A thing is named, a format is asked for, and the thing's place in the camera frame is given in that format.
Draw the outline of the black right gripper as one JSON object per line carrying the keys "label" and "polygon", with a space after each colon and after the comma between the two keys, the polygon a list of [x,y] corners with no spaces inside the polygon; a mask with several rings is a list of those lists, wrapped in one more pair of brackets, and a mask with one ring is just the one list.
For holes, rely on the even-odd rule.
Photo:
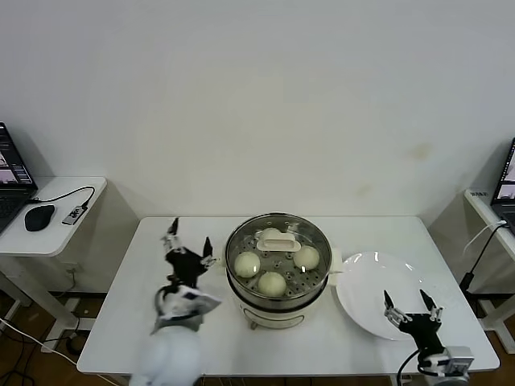
{"label": "black right gripper", "polygon": [[442,326],[443,308],[436,305],[434,299],[423,289],[419,290],[422,300],[429,311],[428,314],[405,314],[394,306],[393,300],[386,290],[384,294],[384,316],[399,330],[410,335],[419,349],[421,356],[442,354],[444,347],[438,337]]}

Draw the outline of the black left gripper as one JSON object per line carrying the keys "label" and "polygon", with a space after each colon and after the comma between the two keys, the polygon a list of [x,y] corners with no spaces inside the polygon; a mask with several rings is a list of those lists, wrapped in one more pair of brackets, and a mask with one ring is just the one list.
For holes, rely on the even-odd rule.
{"label": "black left gripper", "polygon": [[173,270],[167,279],[174,285],[185,285],[190,288],[197,287],[198,277],[203,275],[218,262],[214,256],[214,249],[210,238],[207,236],[204,242],[202,257],[189,249],[185,249],[178,237],[179,217],[175,217],[171,226],[161,237],[165,260]]}

